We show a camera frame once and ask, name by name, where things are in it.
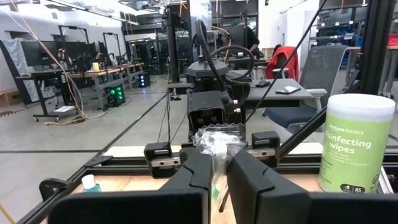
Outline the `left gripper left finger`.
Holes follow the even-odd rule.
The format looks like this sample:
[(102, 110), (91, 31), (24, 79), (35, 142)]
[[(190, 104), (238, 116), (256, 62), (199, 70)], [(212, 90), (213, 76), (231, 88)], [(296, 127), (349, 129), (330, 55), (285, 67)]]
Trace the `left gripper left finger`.
[(213, 158), (194, 151), (158, 190), (69, 195), (48, 224), (209, 224)]

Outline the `green toothbrush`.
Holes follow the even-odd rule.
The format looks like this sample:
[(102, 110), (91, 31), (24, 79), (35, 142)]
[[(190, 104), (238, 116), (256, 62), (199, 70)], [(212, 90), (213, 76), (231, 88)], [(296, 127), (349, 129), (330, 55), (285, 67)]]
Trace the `green toothbrush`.
[(227, 224), (224, 206), (227, 201), (226, 170), (232, 158), (247, 145), (244, 124), (211, 124), (199, 129), (192, 138), (202, 154), (212, 158), (211, 224)]

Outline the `blue mouthwash bottle white cap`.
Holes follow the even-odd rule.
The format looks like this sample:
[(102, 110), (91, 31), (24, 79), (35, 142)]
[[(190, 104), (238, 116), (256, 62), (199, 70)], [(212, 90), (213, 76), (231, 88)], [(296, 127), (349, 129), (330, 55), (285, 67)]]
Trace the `blue mouthwash bottle white cap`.
[(86, 192), (101, 192), (101, 187), (96, 183), (93, 174), (85, 175), (81, 178), (81, 183), (83, 185), (83, 193)]

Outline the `grey desk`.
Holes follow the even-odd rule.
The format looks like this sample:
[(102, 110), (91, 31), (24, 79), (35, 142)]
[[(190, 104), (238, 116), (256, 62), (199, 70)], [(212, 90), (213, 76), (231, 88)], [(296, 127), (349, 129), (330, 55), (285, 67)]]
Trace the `grey desk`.
[[(178, 95), (187, 95), (204, 91), (219, 91), (226, 111), (236, 108), (253, 109), (255, 106), (265, 107), (297, 107), (302, 100), (311, 100), (313, 95), (304, 87), (300, 86), (293, 79), (276, 79), (271, 82), (273, 85), (257, 88), (253, 82), (228, 82), (226, 90), (201, 90), (198, 86), (194, 87), (191, 83), (171, 83), (167, 85), (169, 92), (176, 91)], [(285, 86), (300, 87), (301, 90), (289, 95), (277, 94), (275, 91)]]

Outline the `black smartphone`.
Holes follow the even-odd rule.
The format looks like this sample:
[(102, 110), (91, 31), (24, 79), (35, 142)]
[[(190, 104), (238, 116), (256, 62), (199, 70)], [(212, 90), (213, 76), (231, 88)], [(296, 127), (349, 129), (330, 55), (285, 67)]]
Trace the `black smartphone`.
[(281, 88), (280, 90), (276, 90), (275, 92), (277, 94), (289, 95), (289, 94), (295, 93), (296, 91), (299, 91), (299, 90), (301, 90), (300, 87), (285, 86), (285, 87)]

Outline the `red jacket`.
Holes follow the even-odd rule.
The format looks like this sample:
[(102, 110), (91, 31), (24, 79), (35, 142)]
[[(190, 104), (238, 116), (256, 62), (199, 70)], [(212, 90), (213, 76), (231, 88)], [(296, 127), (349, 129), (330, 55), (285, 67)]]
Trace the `red jacket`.
[(282, 72), (282, 76), (285, 78), (292, 78), (297, 82), (299, 81), (299, 57), (297, 52), (294, 53), (294, 49), (295, 47), (281, 46), (280, 44), (274, 47), (274, 52), (266, 68), (267, 79), (274, 79), (278, 74), (278, 71), (274, 72), (274, 70), (282, 68), (289, 57), (293, 55), (285, 66), (286, 71)]

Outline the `person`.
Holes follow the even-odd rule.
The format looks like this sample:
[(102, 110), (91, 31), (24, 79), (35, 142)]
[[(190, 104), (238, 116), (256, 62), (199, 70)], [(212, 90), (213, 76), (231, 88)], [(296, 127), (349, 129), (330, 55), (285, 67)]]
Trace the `person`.
[(259, 56), (261, 51), (259, 50), (260, 41), (255, 35), (254, 31), (247, 26), (243, 26), (243, 44), (242, 46), (251, 51), (254, 56)]

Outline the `computer tower blue lights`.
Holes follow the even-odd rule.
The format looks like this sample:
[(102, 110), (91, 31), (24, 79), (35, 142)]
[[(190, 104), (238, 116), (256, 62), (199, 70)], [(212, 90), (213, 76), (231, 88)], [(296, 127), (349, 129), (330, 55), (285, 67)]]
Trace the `computer tower blue lights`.
[(151, 85), (150, 75), (148, 73), (142, 73), (139, 75), (139, 87), (145, 88)]

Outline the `green disinfecting wipes canister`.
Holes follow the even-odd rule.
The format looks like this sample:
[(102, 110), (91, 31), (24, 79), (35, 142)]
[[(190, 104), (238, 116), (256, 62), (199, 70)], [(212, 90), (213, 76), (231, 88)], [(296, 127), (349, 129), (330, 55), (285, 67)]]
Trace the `green disinfecting wipes canister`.
[(396, 103), (359, 93), (333, 95), (326, 108), (318, 184), (326, 192), (374, 193)]

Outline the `grey mesh office chair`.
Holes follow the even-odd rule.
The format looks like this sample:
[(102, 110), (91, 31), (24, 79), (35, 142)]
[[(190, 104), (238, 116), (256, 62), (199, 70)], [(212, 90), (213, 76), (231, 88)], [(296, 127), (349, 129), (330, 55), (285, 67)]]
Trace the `grey mesh office chair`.
[(263, 115), (290, 133), (298, 131), (327, 106), (330, 96), (342, 92), (345, 77), (339, 74), (345, 45), (313, 47), (307, 56), (299, 84), (311, 94), (298, 107), (266, 108)]

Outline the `computer tower green lights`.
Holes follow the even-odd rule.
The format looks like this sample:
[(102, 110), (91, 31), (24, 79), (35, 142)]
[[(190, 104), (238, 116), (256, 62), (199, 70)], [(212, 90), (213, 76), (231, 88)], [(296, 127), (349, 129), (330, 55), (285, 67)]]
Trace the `computer tower green lights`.
[(105, 88), (108, 105), (119, 107), (126, 102), (123, 85), (114, 85)]

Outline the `wooden workbench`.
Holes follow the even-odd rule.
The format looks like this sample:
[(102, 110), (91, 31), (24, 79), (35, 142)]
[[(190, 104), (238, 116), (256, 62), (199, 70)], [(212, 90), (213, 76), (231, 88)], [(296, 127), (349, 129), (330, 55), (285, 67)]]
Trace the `wooden workbench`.
[(99, 103), (99, 109), (103, 110), (106, 105), (105, 90), (108, 87), (122, 85), (125, 88), (125, 82), (132, 89), (132, 79), (144, 74), (144, 62), (129, 63), (117, 65), (94, 72), (92, 70), (85, 73), (67, 73), (72, 79), (91, 78), (94, 81), (94, 89)]

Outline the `metal storage shelf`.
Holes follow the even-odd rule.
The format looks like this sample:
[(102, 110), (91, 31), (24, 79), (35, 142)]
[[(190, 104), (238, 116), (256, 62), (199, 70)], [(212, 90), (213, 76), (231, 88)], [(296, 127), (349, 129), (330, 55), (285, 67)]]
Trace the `metal storage shelf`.
[(367, 7), (322, 10), (312, 25), (309, 45), (355, 46), (356, 39), (363, 32), (366, 11)]

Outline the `black desk monitor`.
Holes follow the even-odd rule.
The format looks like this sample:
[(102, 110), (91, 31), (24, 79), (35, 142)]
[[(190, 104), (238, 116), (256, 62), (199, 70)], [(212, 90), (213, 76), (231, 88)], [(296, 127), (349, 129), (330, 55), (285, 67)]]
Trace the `black desk monitor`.
[[(42, 43), (54, 57), (57, 57), (58, 45), (56, 42), (43, 41)], [(54, 59), (45, 51), (40, 43), (22, 41), (21, 45), (28, 66), (51, 65), (55, 63)]]

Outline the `black aluminium table frame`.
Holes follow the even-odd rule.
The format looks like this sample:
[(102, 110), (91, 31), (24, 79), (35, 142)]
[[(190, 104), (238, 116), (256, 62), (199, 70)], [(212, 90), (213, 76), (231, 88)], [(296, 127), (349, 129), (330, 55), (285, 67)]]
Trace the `black aluminium table frame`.
[[(279, 161), (288, 156), (289, 153), (298, 146), (299, 142), (306, 138), (311, 131), (318, 128), (326, 118), (326, 111), (321, 110), (310, 120), (298, 133), (294, 134), (287, 142), (279, 146)], [(305, 171), (303, 164), (292, 164), (291, 166), (282, 165), (270, 167), (280, 175), (283, 171), (299, 170)], [(40, 184), (40, 193), (43, 201), (31, 210), (17, 224), (40, 224), (46, 221), (51, 209), (61, 199), (72, 195), (72, 191), (77, 187), (80, 179), (86, 174), (100, 175), (147, 175), (149, 167), (145, 157), (119, 157), (95, 156), (87, 165), (83, 166), (68, 180), (45, 179)]]

